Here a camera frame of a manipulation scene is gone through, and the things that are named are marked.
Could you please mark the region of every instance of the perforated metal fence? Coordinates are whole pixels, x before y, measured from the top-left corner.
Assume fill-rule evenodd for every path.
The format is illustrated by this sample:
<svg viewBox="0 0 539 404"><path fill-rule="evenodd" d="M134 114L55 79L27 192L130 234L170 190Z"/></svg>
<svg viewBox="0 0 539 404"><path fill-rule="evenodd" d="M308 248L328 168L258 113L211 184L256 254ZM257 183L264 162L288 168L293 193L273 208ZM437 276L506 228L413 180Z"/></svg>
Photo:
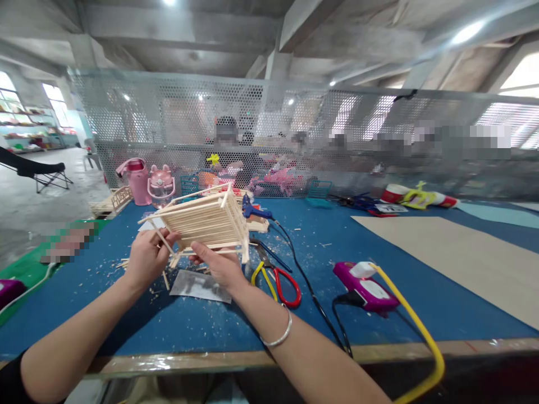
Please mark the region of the perforated metal fence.
<svg viewBox="0 0 539 404"><path fill-rule="evenodd" d="M539 100L148 72L71 71L111 187L132 157L258 196L377 194L389 182L539 199ZM207 159L217 154L218 165Z"/></svg>

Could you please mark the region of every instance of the hand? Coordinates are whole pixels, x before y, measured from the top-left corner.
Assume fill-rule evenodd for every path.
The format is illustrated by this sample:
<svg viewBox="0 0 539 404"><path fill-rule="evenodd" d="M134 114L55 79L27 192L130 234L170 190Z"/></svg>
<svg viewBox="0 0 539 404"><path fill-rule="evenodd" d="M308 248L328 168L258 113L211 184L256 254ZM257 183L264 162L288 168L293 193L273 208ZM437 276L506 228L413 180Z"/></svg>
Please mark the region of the hand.
<svg viewBox="0 0 539 404"><path fill-rule="evenodd" d="M240 260L234 252L230 254L216 254L215 251L210 250L198 241L191 243L191 248L197 255L190 256L189 260L193 261L196 265L200 265L202 262L208 264L213 279L231 295L233 294L231 293L232 291L249 285L249 282L245 279L241 271Z"/></svg>
<svg viewBox="0 0 539 404"><path fill-rule="evenodd" d="M178 233L170 233L167 229L159 229L170 246L180 239ZM163 245L155 230L141 231L131 246L129 265L125 279L129 285L145 290L165 269L170 252Z"/></svg>

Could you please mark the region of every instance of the concrete ceiling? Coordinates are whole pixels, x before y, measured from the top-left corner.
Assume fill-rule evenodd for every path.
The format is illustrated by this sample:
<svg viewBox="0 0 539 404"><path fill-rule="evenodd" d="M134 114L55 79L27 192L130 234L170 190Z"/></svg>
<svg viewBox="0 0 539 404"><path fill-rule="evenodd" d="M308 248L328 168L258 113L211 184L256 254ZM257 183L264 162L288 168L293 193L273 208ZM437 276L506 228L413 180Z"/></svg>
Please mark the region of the concrete ceiling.
<svg viewBox="0 0 539 404"><path fill-rule="evenodd" d="M483 46L539 29L538 3L4 0L0 58L52 75L72 66L272 78L279 68L295 80L384 85L404 74L419 87L472 91L505 54ZM476 38L449 45L478 19L488 24Z"/></svg>
<svg viewBox="0 0 539 404"><path fill-rule="evenodd" d="M175 8L191 12L223 13L246 16L284 17L294 0L176 0ZM83 0L99 6L164 8L162 0Z"/></svg>

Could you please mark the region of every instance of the red and white cup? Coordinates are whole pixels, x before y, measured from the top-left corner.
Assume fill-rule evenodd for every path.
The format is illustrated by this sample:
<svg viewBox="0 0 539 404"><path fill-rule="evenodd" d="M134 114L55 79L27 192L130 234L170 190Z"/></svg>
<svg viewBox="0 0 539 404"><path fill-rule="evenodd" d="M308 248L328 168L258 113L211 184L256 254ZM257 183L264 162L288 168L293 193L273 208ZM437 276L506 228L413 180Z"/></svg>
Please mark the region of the red and white cup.
<svg viewBox="0 0 539 404"><path fill-rule="evenodd" d="M397 204L402 202L404 195L410 191L410 188L399 184L388 184L384 189L380 200L384 203Z"/></svg>
<svg viewBox="0 0 539 404"><path fill-rule="evenodd" d="M454 208L459 200L457 198L453 198L452 196L447 196L444 194L441 194L439 192L433 192L434 195L436 195L436 198L432 205L437 205L442 208Z"/></svg>

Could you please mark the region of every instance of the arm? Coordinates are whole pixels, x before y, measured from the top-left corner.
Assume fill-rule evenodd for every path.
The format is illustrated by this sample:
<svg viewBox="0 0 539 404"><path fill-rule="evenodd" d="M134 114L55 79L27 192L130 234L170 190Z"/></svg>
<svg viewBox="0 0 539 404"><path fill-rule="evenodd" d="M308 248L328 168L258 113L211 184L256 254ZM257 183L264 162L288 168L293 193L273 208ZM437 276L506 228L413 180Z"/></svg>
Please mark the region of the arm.
<svg viewBox="0 0 539 404"><path fill-rule="evenodd" d="M178 238L165 229L161 233L170 245ZM154 231L140 232L133 242L126 273L24 353L22 383L32 400L56 403L77 386L116 323L166 266L169 252L159 248L159 240Z"/></svg>
<svg viewBox="0 0 539 404"><path fill-rule="evenodd" d="M230 293L265 341L276 341L284 334L287 310L245 279L236 254L215 254L196 242L191 248L198 256L190 259L209 265L212 276ZM269 351L306 402L391 402L357 363L294 314L287 339Z"/></svg>

